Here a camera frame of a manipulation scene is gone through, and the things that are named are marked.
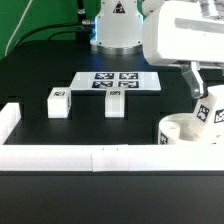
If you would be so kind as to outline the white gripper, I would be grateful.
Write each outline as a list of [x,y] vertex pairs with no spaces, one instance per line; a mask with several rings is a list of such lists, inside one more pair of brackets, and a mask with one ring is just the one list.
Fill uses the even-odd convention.
[[200,64],[224,63],[224,0],[145,0],[143,54],[150,65],[181,66],[191,96],[204,96]]

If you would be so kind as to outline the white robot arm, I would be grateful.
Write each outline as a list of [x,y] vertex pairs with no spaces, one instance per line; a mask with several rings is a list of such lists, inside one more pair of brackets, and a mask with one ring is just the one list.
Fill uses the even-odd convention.
[[224,71],[224,0],[101,0],[94,51],[143,52],[153,66],[179,67],[194,98],[207,96],[199,70]]

